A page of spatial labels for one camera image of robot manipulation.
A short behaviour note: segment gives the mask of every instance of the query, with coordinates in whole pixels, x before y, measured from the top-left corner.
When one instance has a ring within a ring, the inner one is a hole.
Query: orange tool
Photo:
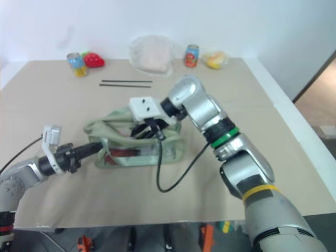
[[[201,227],[202,233],[202,252],[211,252],[212,246],[215,244],[213,239],[214,236],[214,226],[206,224],[204,227]]]
[[[91,252],[93,249],[93,242],[90,238],[83,235],[77,240],[77,248],[79,252]]]

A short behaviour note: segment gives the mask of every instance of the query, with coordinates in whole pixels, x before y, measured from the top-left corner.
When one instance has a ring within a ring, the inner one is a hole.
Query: green ring
[[[222,136],[221,138],[219,138],[215,142],[213,142],[211,144],[211,147],[212,148],[216,148],[217,146],[219,146],[222,143],[226,142],[229,138],[233,137],[237,133],[239,133],[239,128],[235,127],[234,129],[232,129],[229,132],[227,132],[224,136]]]

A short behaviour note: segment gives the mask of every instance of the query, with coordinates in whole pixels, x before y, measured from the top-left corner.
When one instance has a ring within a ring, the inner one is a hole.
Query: table
[[[84,144],[87,137],[82,127],[88,120],[125,106],[131,97],[164,99],[179,77],[194,74],[264,154],[275,172],[276,185],[303,215],[335,212],[335,191],[328,178],[322,181],[321,170],[314,168],[321,163],[308,157],[310,147],[293,135],[298,129],[288,127],[290,115],[279,114],[289,105],[274,99],[279,90],[260,81],[265,76],[256,70],[260,68],[256,62],[236,58],[216,71],[202,64],[185,68],[177,60],[174,74],[168,78],[146,76],[127,60],[107,60],[104,68],[91,69],[85,78],[76,78],[66,61],[29,62],[1,91],[0,164],[37,138],[46,123],[62,126],[61,143]],[[99,87],[102,79],[150,79],[153,83],[151,89]],[[181,134],[188,148],[181,162],[162,166],[164,188],[176,181],[205,144],[188,119],[183,121]],[[333,164],[325,150],[319,152],[327,156],[329,166]],[[36,153],[43,155],[39,144],[17,161]],[[230,195],[219,176],[221,164],[210,148],[183,182],[166,194],[156,189],[155,166],[102,170],[94,166],[93,158],[84,160],[76,174],[52,176],[29,189],[20,202],[15,226],[89,227],[244,218],[243,204]]]

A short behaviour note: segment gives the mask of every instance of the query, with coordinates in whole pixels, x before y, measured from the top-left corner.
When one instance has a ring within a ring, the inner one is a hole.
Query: black stick
[[[99,84],[104,87],[126,87],[126,88],[152,88],[151,86],[136,86],[136,85],[117,85],[117,84]]]
[[[152,83],[152,80],[102,80],[102,82],[139,82],[139,83]]]

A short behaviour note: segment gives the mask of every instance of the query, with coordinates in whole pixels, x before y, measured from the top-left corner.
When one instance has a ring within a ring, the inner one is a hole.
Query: red strap
[[[11,231],[11,230],[13,230],[13,228],[14,228],[13,225],[0,227],[0,232]]]

